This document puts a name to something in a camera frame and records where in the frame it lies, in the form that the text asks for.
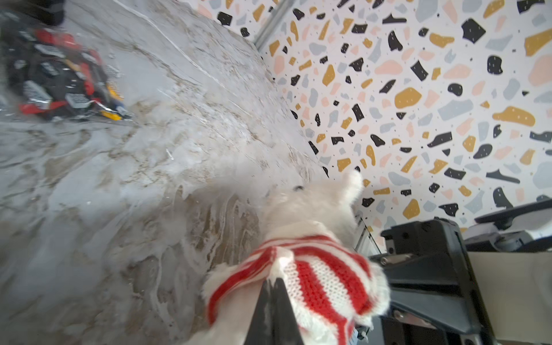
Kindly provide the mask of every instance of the metal bolt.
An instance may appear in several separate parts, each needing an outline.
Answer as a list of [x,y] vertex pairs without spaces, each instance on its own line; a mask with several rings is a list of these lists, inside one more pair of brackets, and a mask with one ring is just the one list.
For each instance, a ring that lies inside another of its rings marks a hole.
[[397,320],[402,320],[402,319],[404,319],[404,317],[405,317],[405,316],[401,313],[400,310],[396,310],[396,309],[393,311],[393,316],[394,316]]

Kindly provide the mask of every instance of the plush toy's head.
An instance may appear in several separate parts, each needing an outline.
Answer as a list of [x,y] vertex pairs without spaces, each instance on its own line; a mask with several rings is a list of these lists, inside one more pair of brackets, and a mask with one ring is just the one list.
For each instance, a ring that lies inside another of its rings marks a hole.
[[340,182],[320,181],[271,192],[262,211],[261,232],[301,221],[318,221],[346,246],[352,246],[356,223],[352,206],[363,189],[356,170]]

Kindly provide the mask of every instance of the knitted sweater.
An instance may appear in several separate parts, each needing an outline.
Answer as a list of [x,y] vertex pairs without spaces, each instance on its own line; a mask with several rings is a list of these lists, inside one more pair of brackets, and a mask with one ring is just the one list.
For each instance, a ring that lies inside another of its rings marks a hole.
[[345,345],[355,322],[369,325],[371,316],[387,308],[389,291],[381,269],[329,236],[315,235],[264,242],[214,291],[208,300],[209,323],[215,322],[218,304],[229,292],[270,278],[285,256],[290,259],[281,275],[295,318],[314,338],[323,335],[324,342],[329,337],[329,342]]

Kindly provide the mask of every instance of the terrazzo patterned wall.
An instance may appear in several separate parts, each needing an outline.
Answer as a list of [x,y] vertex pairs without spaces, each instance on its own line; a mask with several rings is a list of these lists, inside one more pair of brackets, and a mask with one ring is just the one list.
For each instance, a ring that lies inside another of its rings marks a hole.
[[280,0],[178,0],[247,40],[253,40]]
[[262,56],[327,175],[362,172],[375,234],[552,196],[550,3],[295,6]]

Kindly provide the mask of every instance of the snack package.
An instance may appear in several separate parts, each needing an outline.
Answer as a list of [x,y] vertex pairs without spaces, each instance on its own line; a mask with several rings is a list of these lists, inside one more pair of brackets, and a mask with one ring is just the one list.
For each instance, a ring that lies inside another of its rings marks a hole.
[[4,119],[129,120],[116,79],[97,50],[59,29],[0,10],[0,112]]

